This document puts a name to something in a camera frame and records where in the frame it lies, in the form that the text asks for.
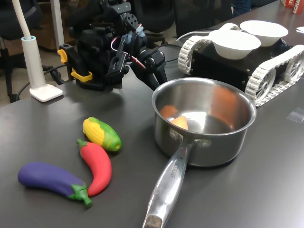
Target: white track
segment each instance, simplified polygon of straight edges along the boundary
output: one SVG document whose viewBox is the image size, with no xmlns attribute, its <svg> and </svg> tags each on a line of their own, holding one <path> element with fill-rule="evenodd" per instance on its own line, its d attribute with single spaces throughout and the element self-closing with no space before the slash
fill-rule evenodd
<svg viewBox="0 0 304 228">
<path fill-rule="evenodd" d="M 225 24 L 220 29 L 236 29 L 234 24 Z M 192 53 L 194 50 L 204 49 L 211 44 L 209 36 L 192 36 L 180 50 L 178 66 L 185 74 L 191 72 Z M 276 68 L 288 63 L 284 73 L 284 80 L 274 84 Z M 270 101 L 280 93 L 294 85 L 304 72 L 304 45 L 296 45 L 285 53 L 272 58 L 258 66 L 249 77 L 245 93 L 255 102 L 256 106 L 261 106 Z"/>
</svg>

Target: saucepan handle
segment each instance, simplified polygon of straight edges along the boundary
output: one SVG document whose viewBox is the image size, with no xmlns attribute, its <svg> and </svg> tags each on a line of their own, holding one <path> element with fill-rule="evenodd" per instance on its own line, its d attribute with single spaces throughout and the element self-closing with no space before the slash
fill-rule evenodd
<svg viewBox="0 0 304 228">
<path fill-rule="evenodd" d="M 152 192 L 142 228 L 163 228 L 180 193 L 193 143 L 181 142 Z"/>
</svg>

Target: purple eggplant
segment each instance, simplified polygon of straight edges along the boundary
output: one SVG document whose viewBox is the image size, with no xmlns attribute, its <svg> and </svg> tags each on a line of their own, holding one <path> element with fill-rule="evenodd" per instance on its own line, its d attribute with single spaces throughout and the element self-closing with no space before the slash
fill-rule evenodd
<svg viewBox="0 0 304 228">
<path fill-rule="evenodd" d="M 57 166 L 42 162 L 26 164 L 19 170 L 18 180 L 26 187 L 47 189 L 72 200 L 83 200 L 87 207 L 92 205 L 86 184 Z"/>
</svg>

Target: desk lamp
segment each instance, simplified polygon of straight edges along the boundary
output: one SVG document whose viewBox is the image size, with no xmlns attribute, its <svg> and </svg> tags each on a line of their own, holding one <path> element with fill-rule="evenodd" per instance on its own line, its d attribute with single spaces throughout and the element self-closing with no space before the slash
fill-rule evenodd
<svg viewBox="0 0 304 228">
<path fill-rule="evenodd" d="M 63 91 L 53 85 L 46 84 L 36 37 L 29 33 L 19 0 L 12 0 L 24 37 L 21 39 L 25 63 L 30 83 L 29 92 L 32 97 L 41 102 L 61 96 Z"/>
</svg>

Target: tracked robot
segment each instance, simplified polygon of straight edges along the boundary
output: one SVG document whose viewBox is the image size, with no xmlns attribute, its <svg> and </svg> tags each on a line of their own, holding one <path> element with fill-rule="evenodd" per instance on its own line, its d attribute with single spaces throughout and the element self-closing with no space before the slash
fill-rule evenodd
<svg viewBox="0 0 304 228">
<path fill-rule="evenodd" d="M 220 29 L 240 30 L 228 23 Z M 261 106 L 294 85 L 304 72 L 304 45 L 294 47 L 279 39 L 270 47 L 253 50 L 241 60 L 220 57 L 210 36 L 192 36 L 179 54 L 179 69 L 231 84 Z"/>
</svg>

